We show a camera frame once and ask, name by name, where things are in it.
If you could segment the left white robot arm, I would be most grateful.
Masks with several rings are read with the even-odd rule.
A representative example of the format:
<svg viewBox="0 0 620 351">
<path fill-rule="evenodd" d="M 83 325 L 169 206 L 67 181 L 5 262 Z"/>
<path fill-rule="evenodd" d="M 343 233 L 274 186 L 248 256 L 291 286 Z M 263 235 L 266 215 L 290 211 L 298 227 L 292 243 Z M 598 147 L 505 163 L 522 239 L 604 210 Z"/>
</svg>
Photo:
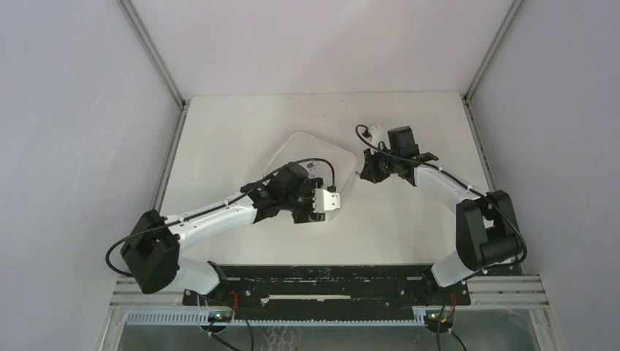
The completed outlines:
<svg viewBox="0 0 620 351">
<path fill-rule="evenodd" d="M 183 254 L 193 246 L 228 230 L 256 224 L 290 212 L 296 224 L 324 222 L 326 213 L 341 206 L 336 185 L 305 169 L 308 161 L 289 162 L 258 181 L 248 183 L 224 200 L 181 214 L 163 216 L 145 212 L 131 233 L 113 244 L 120 249 L 141 293 L 150 295 L 167 287 L 200 294 L 212 305 L 223 303 L 228 285 L 215 263 L 198 262 Z"/>
</svg>

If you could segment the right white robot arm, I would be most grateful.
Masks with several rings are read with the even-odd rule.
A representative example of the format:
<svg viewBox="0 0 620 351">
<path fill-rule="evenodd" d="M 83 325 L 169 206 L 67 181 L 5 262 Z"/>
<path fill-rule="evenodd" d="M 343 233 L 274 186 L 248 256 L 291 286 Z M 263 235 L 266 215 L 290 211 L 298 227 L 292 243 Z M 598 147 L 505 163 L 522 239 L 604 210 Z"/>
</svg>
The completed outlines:
<svg viewBox="0 0 620 351">
<path fill-rule="evenodd" d="M 455 215 L 455 250 L 426 274 L 423 297 L 441 304 L 454 284 L 487 268 L 520 265 L 528 254 L 511 197 L 502 190 L 484 192 L 453 175 L 431 152 L 421 152 L 410 127 L 384 130 L 358 124 L 366 145 L 360 178 L 378 184 L 398 176 L 434 196 Z"/>
</svg>

